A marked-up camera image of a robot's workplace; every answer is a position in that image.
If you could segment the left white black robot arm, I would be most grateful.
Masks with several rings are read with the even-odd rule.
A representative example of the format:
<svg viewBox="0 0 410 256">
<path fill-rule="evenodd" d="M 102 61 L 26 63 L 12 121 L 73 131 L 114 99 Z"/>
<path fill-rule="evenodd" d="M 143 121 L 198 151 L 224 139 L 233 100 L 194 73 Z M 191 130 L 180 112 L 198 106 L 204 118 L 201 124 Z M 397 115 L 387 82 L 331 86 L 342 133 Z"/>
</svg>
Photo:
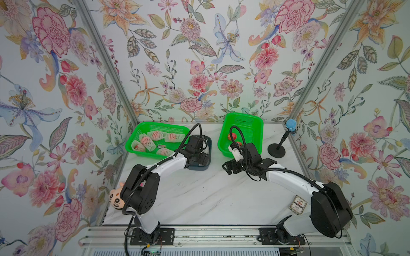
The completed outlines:
<svg viewBox="0 0 410 256">
<path fill-rule="evenodd" d="M 120 192 L 120 199 L 124 201 L 122 214 L 132 216 L 131 223 L 144 238 L 154 242 L 160 236 L 161 224 L 151 210 L 160 179 L 191 165 L 208 166 L 209 148 L 201 124 L 195 124 L 171 156 L 153 165 L 137 164 L 132 168 Z"/>
</svg>

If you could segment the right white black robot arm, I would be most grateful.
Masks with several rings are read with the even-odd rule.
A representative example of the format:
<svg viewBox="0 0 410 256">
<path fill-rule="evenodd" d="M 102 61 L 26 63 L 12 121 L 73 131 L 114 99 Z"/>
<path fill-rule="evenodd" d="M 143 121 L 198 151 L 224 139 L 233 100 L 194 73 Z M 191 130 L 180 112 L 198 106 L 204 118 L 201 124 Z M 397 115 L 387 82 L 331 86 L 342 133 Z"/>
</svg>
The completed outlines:
<svg viewBox="0 0 410 256">
<path fill-rule="evenodd" d="M 294 237 L 315 232 L 328 238 L 342 238 L 353 213 L 339 185 L 317 182 L 273 159 L 263 159 L 236 125 L 224 126 L 220 138 L 229 142 L 227 150 L 233 155 L 232 160 L 222 165 L 227 174 L 243 172 L 252 181 L 269 181 L 295 194 L 293 205 L 302 212 L 288 215 L 276 224 L 273 235 L 278 243 L 289 244 Z"/>
</svg>

